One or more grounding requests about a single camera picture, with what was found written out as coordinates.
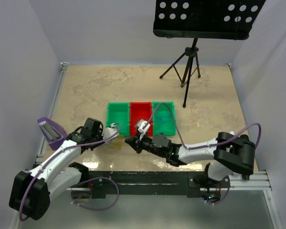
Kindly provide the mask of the green plastic bin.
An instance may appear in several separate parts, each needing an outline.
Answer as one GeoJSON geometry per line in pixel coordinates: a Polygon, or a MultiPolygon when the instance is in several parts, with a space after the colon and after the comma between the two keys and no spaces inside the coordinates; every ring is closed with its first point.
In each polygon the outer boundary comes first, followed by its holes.
{"type": "Polygon", "coordinates": [[[160,105],[156,111],[155,108],[161,102],[152,102],[153,107],[153,135],[164,134],[165,136],[174,136],[176,128],[174,121],[176,121],[174,102],[165,101],[167,105],[160,105]]]}
{"type": "Polygon", "coordinates": [[[130,103],[108,103],[106,126],[113,123],[122,125],[120,135],[130,136],[130,103]]]}

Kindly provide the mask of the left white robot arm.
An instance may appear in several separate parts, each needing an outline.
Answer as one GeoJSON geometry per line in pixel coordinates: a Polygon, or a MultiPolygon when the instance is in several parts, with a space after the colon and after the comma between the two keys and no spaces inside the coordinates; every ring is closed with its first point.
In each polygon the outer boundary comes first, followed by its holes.
{"type": "Polygon", "coordinates": [[[39,220],[50,203],[67,188],[89,183],[89,170],[74,162],[84,151],[103,144],[103,124],[87,118],[83,126],[71,132],[58,150],[39,166],[20,171],[13,181],[9,207],[26,218],[39,220]]]}

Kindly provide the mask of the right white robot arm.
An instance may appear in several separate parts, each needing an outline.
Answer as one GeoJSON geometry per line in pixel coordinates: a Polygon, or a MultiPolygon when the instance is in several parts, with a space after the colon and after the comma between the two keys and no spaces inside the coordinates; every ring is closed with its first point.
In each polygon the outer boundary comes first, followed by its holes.
{"type": "Polygon", "coordinates": [[[233,133],[220,132],[208,142],[184,146],[173,143],[163,134],[149,138],[138,133],[125,139],[125,143],[138,154],[147,151],[164,158],[174,167],[213,160],[206,166],[203,175],[203,183],[207,187],[214,187],[233,172],[241,174],[245,180],[254,173],[256,146],[247,135],[235,136],[233,133]]]}

